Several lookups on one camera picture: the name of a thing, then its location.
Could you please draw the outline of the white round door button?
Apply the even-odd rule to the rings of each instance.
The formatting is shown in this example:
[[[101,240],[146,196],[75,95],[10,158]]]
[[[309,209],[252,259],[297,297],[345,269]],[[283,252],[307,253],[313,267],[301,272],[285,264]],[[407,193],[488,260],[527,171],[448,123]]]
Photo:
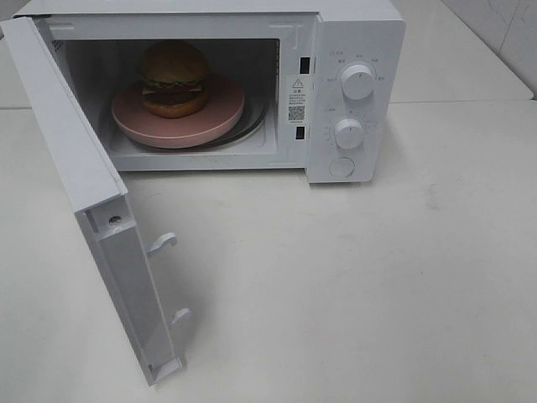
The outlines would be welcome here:
[[[341,157],[330,163],[329,170],[334,176],[348,177],[354,172],[355,164],[352,159]]]

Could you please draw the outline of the pink round plate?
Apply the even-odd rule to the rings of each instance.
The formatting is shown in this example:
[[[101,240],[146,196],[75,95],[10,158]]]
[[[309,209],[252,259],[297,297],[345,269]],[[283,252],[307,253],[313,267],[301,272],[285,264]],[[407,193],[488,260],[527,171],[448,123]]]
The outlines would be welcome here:
[[[229,132],[245,106],[241,85],[225,76],[208,82],[210,98],[198,112],[182,118],[162,118],[143,106],[142,84],[135,82],[113,98],[112,115],[131,140],[154,148],[184,149],[206,144]]]

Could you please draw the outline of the burger with lettuce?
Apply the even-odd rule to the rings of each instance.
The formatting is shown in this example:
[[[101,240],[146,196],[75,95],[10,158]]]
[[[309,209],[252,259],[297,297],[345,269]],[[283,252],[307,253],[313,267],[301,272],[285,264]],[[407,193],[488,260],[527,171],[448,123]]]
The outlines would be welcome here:
[[[206,57],[194,46],[167,39],[142,54],[143,106],[162,118],[182,118],[200,111],[208,102],[205,81],[211,75]]]

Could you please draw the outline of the white microwave door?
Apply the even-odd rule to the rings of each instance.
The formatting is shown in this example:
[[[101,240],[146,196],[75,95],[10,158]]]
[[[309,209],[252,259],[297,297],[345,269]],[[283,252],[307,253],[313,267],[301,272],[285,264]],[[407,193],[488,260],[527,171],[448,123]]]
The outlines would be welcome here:
[[[143,375],[154,385],[183,364],[164,314],[149,257],[176,236],[143,246],[128,190],[58,65],[44,20],[19,17],[1,24],[3,36],[55,163],[76,221],[96,262]]]

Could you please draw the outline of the glass microwave turntable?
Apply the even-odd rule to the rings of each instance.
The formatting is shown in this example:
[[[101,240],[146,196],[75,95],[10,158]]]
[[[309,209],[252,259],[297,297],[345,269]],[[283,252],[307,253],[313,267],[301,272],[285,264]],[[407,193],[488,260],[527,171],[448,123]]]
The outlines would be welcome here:
[[[218,139],[197,146],[197,148],[215,149],[244,140],[260,127],[268,109],[269,104],[264,97],[246,95],[242,116],[237,123]]]

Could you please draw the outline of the white warning label sticker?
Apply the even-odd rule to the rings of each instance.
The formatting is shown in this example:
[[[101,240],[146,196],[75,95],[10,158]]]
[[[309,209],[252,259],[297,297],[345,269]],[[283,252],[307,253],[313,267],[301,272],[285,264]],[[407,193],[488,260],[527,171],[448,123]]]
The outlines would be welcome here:
[[[310,75],[289,75],[284,86],[285,96],[285,117],[292,124],[304,124],[309,113],[309,103],[311,95]]]

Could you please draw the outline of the white lower microwave knob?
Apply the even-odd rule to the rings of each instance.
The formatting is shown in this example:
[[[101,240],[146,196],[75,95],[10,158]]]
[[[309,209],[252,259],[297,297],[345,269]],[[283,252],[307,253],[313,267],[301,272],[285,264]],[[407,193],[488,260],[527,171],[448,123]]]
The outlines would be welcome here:
[[[364,140],[365,131],[355,118],[344,118],[334,127],[336,145],[341,149],[355,149]]]

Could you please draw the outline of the white microwave knob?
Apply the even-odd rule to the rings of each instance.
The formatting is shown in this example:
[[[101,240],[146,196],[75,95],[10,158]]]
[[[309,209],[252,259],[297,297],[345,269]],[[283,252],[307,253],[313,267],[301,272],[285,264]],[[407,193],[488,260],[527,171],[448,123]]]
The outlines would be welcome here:
[[[336,145],[341,149],[355,149],[364,140],[365,131],[355,118],[344,118],[334,127]]]
[[[346,67],[341,73],[340,81],[344,95],[358,101],[373,92],[375,75],[369,65],[360,61]]]

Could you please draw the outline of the white microwave oven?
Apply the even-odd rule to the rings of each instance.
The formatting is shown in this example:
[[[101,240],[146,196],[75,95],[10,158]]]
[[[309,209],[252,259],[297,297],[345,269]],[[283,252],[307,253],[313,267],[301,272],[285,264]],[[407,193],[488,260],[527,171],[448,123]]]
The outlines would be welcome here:
[[[64,48],[58,65],[117,172],[302,169],[311,183],[373,178],[405,23],[389,1],[32,1],[11,19],[44,20]],[[142,81],[138,62],[163,39],[180,39],[208,60],[211,73],[264,97],[268,111],[247,138],[215,149],[154,148],[131,140],[112,115],[113,98]],[[341,73],[363,62],[373,92],[347,98]],[[310,75],[304,124],[285,117],[286,78]],[[334,127],[355,118],[365,131],[355,149],[336,145]],[[353,160],[348,177],[330,163]]]

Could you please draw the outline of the white upper microwave knob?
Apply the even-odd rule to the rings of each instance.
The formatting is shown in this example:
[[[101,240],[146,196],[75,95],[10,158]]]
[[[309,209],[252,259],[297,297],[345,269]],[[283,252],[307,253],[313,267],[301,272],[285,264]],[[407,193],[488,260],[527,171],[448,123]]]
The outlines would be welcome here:
[[[375,75],[369,65],[360,61],[346,67],[341,73],[340,81],[344,95],[358,101],[373,92]]]

